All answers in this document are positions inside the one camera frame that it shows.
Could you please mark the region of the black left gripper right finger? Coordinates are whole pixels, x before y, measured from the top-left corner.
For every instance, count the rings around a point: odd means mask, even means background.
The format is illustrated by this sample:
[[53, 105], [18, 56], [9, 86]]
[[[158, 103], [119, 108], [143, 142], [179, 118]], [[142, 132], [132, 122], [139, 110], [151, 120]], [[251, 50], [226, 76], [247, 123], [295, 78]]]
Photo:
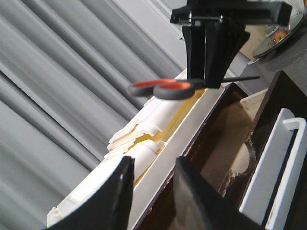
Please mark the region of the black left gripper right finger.
[[187, 157], [175, 164], [176, 227], [180, 230], [262, 230], [200, 175]]

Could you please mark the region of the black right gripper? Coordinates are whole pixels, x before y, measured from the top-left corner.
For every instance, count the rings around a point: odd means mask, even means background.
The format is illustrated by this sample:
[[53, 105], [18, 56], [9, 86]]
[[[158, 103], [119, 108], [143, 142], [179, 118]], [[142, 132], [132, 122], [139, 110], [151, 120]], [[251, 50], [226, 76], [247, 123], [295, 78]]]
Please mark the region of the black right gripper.
[[[187, 78], [204, 79], [207, 88], [218, 89], [233, 59], [249, 40], [245, 24], [287, 26], [292, 8], [284, 1], [188, 0], [186, 6], [173, 9], [170, 22], [185, 25], [182, 33]], [[218, 22], [207, 23], [205, 30], [195, 27], [207, 21]]]

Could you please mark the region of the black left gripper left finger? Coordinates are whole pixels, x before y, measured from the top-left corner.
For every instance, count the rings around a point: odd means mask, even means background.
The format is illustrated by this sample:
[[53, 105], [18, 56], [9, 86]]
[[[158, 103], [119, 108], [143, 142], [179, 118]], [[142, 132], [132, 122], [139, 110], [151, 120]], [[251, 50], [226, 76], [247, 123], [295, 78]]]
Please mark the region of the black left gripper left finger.
[[134, 159], [100, 163], [47, 215], [49, 230], [125, 230], [134, 182]]

